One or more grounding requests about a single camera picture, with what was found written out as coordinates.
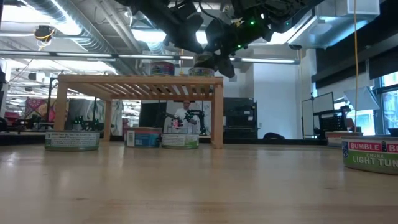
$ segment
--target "window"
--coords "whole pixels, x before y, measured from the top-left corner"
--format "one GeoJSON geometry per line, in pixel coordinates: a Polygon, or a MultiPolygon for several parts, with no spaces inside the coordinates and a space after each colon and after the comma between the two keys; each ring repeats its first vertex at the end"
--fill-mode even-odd
{"type": "Polygon", "coordinates": [[[341,109],[342,106],[345,106],[346,102],[339,102],[339,103],[335,103],[335,110],[339,110],[341,109]]]}
{"type": "MultiPolygon", "coordinates": [[[[376,134],[374,131],[373,110],[358,111],[356,117],[358,119],[356,125],[357,127],[362,128],[362,132],[365,136],[372,136],[376,134]]],[[[347,118],[352,118],[355,123],[355,110],[347,113],[347,118]]]]}
{"type": "Polygon", "coordinates": [[[381,86],[387,87],[398,84],[398,72],[394,72],[381,77],[381,86]]]}
{"type": "Polygon", "coordinates": [[[383,93],[382,97],[384,104],[384,131],[389,134],[389,128],[398,128],[398,90],[383,93]]]}

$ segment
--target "white wall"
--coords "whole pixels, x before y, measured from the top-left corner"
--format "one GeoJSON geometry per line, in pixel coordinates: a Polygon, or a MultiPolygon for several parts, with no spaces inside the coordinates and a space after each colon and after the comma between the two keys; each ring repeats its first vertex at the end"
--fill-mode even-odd
{"type": "Polygon", "coordinates": [[[258,137],[281,134],[287,139],[301,138],[299,66],[254,64],[254,100],[257,101],[258,137]]]}
{"type": "Polygon", "coordinates": [[[318,96],[315,83],[311,82],[311,76],[317,73],[317,52],[315,49],[306,50],[305,57],[302,59],[298,69],[302,71],[298,83],[300,101],[311,98],[311,93],[313,93],[314,97],[318,96]]]}

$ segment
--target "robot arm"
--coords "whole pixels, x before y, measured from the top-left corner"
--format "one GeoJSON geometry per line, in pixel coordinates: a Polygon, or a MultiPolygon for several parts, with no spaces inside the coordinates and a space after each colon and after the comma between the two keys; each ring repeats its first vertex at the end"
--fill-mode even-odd
{"type": "Polygon", "coordinates": [[[195,115],[199,117],[200,135],[206,136],[205,114],[202,110],[188,110],[185,114],[185,119],[189,122],[195,115]]]}
{"type": "Polygon", "coordinates": [[[273,33],[288,31],[324,0],[229,0],[234,18],[239,21],[227,24],[219,18],[213,19],[206,28],[208,45],[204,49],[195,35],[203,24],[203,18],[193,0],[177,1],[179,3],[174,7],[169,7],[170,0],[116,1],[130,7],[133,15],[143,13],[152,24],[163,30],[167,34],[164,40],[166,45],[172,42],[176,47],[197,54],[204,50],[220,50],[219,55],[214,54],[211,64],[215,70],[231,78],[234,69],[229,55],[246,48],[258,38],[270,41],[273,33]]]}

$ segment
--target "tuna can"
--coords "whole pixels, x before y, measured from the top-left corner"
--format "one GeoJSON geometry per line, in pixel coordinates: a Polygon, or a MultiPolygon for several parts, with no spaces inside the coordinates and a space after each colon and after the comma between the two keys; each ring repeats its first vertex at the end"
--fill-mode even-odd
{"type": "Polygon", "coordinates": [[[152,62],[150,64],[151,75],[174,75],[175,66],[169,62],[152,62]]]}
{"type": "Polygon", "coordinates": [[[198,77],[213,77],[214,70],[209,68],[191,68],[189,70],[189,75],[198,77]]]}
{"type": "Polygon", "coordinates": [[[363,136],[363,133],[350,133],[348,131],[326,132],[328,146],[341,149],[341,137],[343,136],[363,136]]]}
{"type": "Polygon", "coordinates": [[[162,135],[164,149],[197,149],[199,147],[198,134],[169,134],[162,135]]]}
{"type": "Polygon", "coordinates": [[[126,147],[157,148],[160,146],[162,128],[126,128],[126,147]]]}
{"type": "Polygon", "coordinates": [[[204,63],[211,59],[213,56],[213,53],[211,52],[203,52],[202,54],[196,54],[193,56],[193,66],[200,66],[201,63],[204,63]]]}

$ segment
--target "ductwork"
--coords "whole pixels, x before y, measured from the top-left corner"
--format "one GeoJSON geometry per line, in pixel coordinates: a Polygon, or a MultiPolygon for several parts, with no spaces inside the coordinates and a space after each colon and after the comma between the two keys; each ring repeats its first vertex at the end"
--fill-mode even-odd
{"type": "MultiPolygon", "coordinates": [[[[357,29],[380,15],[379,0],[356,1],[357,29]]],[[[327,48],[354,32],[354,0],[325,0],[313,17],[288,40],[306,48],[327,48]]]]}
{"type": "MultiPolygon", "coordinates": [[[[22,0],[35,10],[54,18],[58,23],[66,24],[73,22],[78,25],[82,32],[80,36],[87,39],[73,39],[78,45],[90,53],[114,54],[116,51],[105,40],[101,33],[92,25],[83,13],[70,0],[22,0]]],[[[106,62],[121,74],[131,74],[134,69],[120,59],[115,62],[106,62]]]]}
{"type": "Polygon", "coordinates": [[[147,43],[148,48],[152,54],[155,55],[163,55],[166,54],[166,50],[164,49],[163,42],[158,43],[147,43]]]}

